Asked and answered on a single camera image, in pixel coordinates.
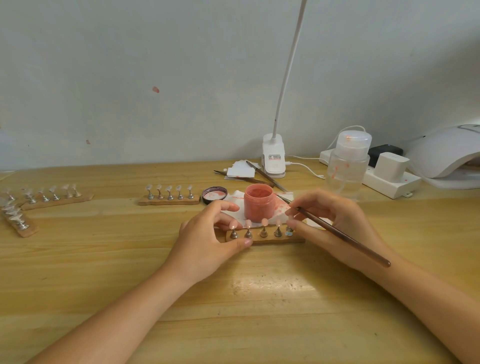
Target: white power strip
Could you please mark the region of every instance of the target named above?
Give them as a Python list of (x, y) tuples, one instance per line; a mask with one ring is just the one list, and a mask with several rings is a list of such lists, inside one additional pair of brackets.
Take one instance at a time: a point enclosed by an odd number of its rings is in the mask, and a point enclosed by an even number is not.
[[(332, 150), (324, 150), (320, 153), (319, 162), (328, 165)], [(412, 197), (412, 192), (420, 187), (421, 178), (405, 172), (408, 161), (409, 159), (405, 157), (382, 153), (376, 168), (367, 167), (362, 183), (392, 199), (400, 196)], [(379, 176), (396, 182), (387, 181)]]

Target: white paper towel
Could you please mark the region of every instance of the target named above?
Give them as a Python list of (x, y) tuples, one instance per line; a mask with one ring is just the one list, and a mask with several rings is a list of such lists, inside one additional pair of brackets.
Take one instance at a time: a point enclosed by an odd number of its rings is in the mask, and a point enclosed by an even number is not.
[[(230, 201), (235, 204), (237, 204), (240, 207), (240, 210), (238, 211), (224, 211), (226, 214), (234, 217), (240, 224), (245, 226), (245, 207), (243, 205), (243, 196), (245, 195), (244, 192), (242, 191), (235, 191), (233, 194), (228, 194), (227, 197), (224, 198), (225, 201)], [(293, 193), (292, 192), (286, 192), (279, 194), (280, 196), (284, 198), (288, 198), (290, 201), (293, 200)], [(271, 225), (274, 225), (276, 223), (276, 220), (279, 218), (282, 224), (285, 224), (287, 221), (287, 216), (285, 215), (285, 211), (289, 209), (288, 205), (281, 200), (280, 198), (277, 198), (278, 202), (277, 205), (275, 206), (275, 213), (271, 219), (269, 219), (268, 223)], [(253, 228), (258, 228), (262, 224), (259, 222), (253, 222), (252, 227)]]

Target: white wall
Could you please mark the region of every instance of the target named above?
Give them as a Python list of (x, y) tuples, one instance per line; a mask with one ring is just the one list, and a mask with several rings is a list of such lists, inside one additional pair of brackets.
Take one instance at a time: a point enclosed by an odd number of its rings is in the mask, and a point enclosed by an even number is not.
[[(299, 6), (3, 1), (0, 169), (259, 156)], [(378, 145), (479, 117), (479, 18), (478, 0), (310, 0), (287, 153), (351, 124)]]

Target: wood grain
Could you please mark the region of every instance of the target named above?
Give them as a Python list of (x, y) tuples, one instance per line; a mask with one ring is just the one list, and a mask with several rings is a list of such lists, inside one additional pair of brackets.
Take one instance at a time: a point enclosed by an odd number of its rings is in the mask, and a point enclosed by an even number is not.
[(4, 212), (0, 212), (0, 214), (2, 214), (3, 218), (11, 225), (11, 227), (15, 229), (17, 234), (20, 235), (22, 238), (28, 238), (29, 236), (32, 236), (40, 230), (37, 224), (35, 224), (35, 222), (25, 214), (23, 214), (22, 216), (25, 224), (28, 225), (28, 228), (25, 230), (20, 230), (18, 224), (15, 221), (10, 220), (11, 216), (5, 214)]
[[(245, 191), (246, 182), (213, 172), (232, 163), (46, 168), (0, 181), (0, 191), (77, 183), (95, 194), (85, 204), (28, 211), (40, 227), (28, 239), (0, 219), (0, 362), (24, 363), (148, 277), (166, 259), (180, 223), (204, 208), (138, 206), (143, 186), (168, 181), (197, 191), (217, 185)], [(318, 161), (302, 163), (326, 173)], [(295, 165), (280, 183), (295, 196), (324, 185)], [(422, 183), (409, 199), (391, 200), (366, 186), (360, 193), (361, 207), (394, 249), (480, 299), (480, 190)], [(217, 238), (224, 241), (225, 233)], [(253, 246), (233, 257), (188, 290), (129, 361), (240, 362), (457, 360), (401, 303), (306, 242)]]
[[(287, 228), (286, 225), (282, 225), (280, 227), (280, 230), (282, 231), (282, 236), (276, 237), (274, 235), (274, 232), (276, 230), (275, 225), (269, 225), (265, 227), (265, 230), (267, 231), (268, 235), (266, 237), (261, 237), (260, 233), (263, 230), (263, 228), (254, 228), (250, 229), (250, 232), (252, 233), (252, 240), (253, 244), (255, 245), (268, 245), (268, 244), (292, 244), (292, 243), (304, 243), (305, 239), (302, 238), (301, 236), (298, 236), (296, 232), (293, 232), (291, 236), (287, 236), (285, 234), (285, 229)], [(247, 229), (242, 229), (242, 230), (237, 230), (237, 234), (239, 237), (243, 238), (245, 236), (245, 233), (247, 232)], [(227, 231), (225, 235), (225, 241), (230, 242), (233, 239), (230, 237), (232, 234), (232, 230)]]
[(61, 206), (68, 204), (77, 204), (79, 202), (90, 201), (93, 198), (94, 194), (82, 194), (80, 197), (65, 198), (62, 197), (60, 200), (55, 201), (50, 199), (50, 201), (44, 202), (41, 200), (41, 196), (36, 196), (36, 203), (31, 204), (30, 202), (25, 202), (20, 207), (23, 211), (35, 210), (36, 208), (46, 208), (53, 206)]
[(141, 206), (145, 206), (145, 205), (161, 206), (161, 205), (197, 205), (200, 203), (199, 194), (194, 194), (193, 198), (187, 198), (187, 196), (184, 196), (183, 199), (181, 200), (177, 198), (175, 198), (174, 200), (167, 200), (167, 196), (165, 196), (161, 200), (157, 199), (156, 196), (153, 200), (149, 200), (148, 195), (145, 195), (140, 200), (138, 200), (138, 204)]

